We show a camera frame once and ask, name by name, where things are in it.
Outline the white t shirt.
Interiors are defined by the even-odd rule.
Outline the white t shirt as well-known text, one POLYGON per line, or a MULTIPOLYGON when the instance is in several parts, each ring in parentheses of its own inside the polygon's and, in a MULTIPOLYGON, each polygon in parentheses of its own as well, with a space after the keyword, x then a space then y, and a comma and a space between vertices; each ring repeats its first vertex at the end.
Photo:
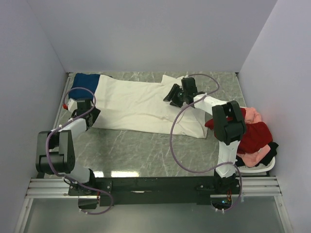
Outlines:
MULTIPOLYGON (((101 75, 95 92, 96 108, 101 112, 95 128, 169 134, 180 108, 163 99, 181 78, 162 76, 159 83, 121 81, 101 75)), ((185 110, 174 127, 174 135, 206 138, 205 112, 185 110)))

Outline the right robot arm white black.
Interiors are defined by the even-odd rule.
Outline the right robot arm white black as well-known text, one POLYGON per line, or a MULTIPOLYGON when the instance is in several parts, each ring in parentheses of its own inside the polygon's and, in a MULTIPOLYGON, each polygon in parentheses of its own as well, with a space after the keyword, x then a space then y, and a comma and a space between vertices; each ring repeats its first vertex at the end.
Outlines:
POLYGON ((246 133, 246 124, 239 104, 235 101, 222 101, 210 96, 210 93, 199 92, 193 76, 182 78, 181 85, 174 84, 163 99, 171 106, 181 108, 173 121, 170 131, 170 150, 173 159, 184 170, 203 174, 214 170, 213 189, 220 194, 236 186, 236 173, 239 172, 235 160, 238 146, 246 133), (173 130, 181 114, 188 108, 204 111, 212 116, 214 136, 219 142, 218 163, 216 166, 194 171, 184 167, 173 150, 173 130))

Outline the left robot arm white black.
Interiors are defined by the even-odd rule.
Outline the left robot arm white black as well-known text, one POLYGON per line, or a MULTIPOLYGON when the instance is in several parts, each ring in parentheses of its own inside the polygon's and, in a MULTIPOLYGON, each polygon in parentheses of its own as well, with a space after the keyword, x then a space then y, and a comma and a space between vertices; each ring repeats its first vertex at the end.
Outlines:
POLYGON ((42 131, 37 136, 35 167, 38 173, 54 175, 86 195, 96 192, 94 172, 76 162, 73 140, 93 126, 99 113, 91 99, 77 100, 65 126, 42 131))

